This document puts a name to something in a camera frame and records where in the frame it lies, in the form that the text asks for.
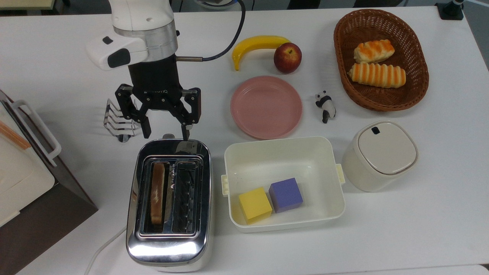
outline wicker basket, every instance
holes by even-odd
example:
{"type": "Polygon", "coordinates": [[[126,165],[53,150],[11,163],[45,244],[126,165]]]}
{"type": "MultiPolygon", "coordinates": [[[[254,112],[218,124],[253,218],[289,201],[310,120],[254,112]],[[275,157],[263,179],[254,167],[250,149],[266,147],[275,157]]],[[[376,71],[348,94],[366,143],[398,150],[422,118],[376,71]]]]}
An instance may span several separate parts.
{"type": "Polygon", "coordinates": [[[334,29],[334,48],[341,82],[358,105],[374,111],[399,111],[413,107],[428,89],[428,67],[418,37],[406,22],[392,13],[361,9],[345,15],[334,29]],[[351,81],[346,74],[355,63],[353,50],[360,43],[389,39],[395,53],[380,64],[399,66],[406,71],[406,84],[399,88],[379,88],[351,81]]]}

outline white jar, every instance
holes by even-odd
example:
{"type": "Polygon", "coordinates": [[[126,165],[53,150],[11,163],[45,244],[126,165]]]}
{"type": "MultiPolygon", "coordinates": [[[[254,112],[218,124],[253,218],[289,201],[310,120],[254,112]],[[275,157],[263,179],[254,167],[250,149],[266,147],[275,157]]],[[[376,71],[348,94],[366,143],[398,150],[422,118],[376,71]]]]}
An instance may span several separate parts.
{"type": "Polygon", "coordinates": [[[374,192],[411,170],[418,157],[418,148],[408,133],[386,120],[359,131],[346,149],[341,165],[353,185],[374,192]]]}

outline appliance handle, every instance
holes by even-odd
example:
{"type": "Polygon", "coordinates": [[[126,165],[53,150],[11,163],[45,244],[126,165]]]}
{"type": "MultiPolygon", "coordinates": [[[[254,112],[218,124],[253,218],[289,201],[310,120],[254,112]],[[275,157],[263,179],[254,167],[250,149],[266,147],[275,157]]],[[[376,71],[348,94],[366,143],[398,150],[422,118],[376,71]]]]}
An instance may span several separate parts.
{"type": "Polygon", "coordinates": [[[17,117],[20,119],[20,121],[22,122],[22,124],[24,125],[24,127],[27,129],[27,131],[29,132],[29,134],[31,135],[31,137],[33,138],[33,140],[36,142],[37,146],[39,147],[39,149],[41,150],[41,152],[44,154],[44,156],[47,158],[47,160],[53,165],[53,166],[56,166],[56,163],[54,162],[54,158],[57,157],[60,152],[61,152],[61,145],[59,144],[59,142],[56,140],[56,138],[54,137],[54,135],[51,133],[51,131],[47,128],[46,124],[44,124],[43,120],[39,117],[39,115],[37,114],[36,111],[34,111],[27,102],[25,102],[24,100],[17,100],[13,103],[10,103],[10,107],[14,110],[14,112],[16,113],[17,117]],[[39,127],[39,129],[41,130],[41,132],[50,140],[50,144],[54,147],[54,149],[48,153],[47,150],[41,145],[41,143],[39,142],[39,140],[37,139],[37,137],[34,135],[34,133],[32,132],[32,130],[29,128],[29,126],[27,125],[27,123],[24,121],[24,119],[22,118],[22,116],[20,115],[19,110],[21,106],[26,106],[29,111],[31,112],[31,115],[29,115],[29,117],[32,119],[32,121],[34,122],[34,124],[39,127]]]}
{"type": "Polygon", "coordinates": [[[336,164],[336,172],[338,174],[339,183],[343,185],[345,183],[345,174],[343,174],[343,167],[341,164],[336,164]]]}
{"type": "Polygon", "coordinates": [[[229,195],[229,183],[227,181],[227,175],[221,175],[222,184],[222,196],[227,197],[229,195]]]}

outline banana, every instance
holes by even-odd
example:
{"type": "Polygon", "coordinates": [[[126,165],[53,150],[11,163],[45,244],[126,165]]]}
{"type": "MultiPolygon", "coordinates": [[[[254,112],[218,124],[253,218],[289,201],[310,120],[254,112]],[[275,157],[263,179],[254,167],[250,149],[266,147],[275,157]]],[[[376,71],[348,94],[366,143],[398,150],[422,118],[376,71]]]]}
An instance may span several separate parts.
{"type": "Polygon", "coordinates": [[[240,70],[240,60],[247,52],[256,49],[276,49],[287,42],[290,42],[287,38],[275,35],[258,35],[244,39],[234,47],[234,69],[240,70]]]}

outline toy panda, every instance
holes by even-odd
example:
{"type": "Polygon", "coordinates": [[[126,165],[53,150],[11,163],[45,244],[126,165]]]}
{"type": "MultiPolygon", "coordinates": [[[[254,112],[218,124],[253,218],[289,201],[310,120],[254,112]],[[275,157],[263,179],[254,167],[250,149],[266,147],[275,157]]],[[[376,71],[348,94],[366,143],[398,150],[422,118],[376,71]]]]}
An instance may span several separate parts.
{"type": "Polygon", "coordinates": [[[336,116],[336,108],[333,105],[331,97],[326,95],[326,91],[316,95],[316,106],[323,109],[323,123],[328,123],[330,117],[336,116]]]}

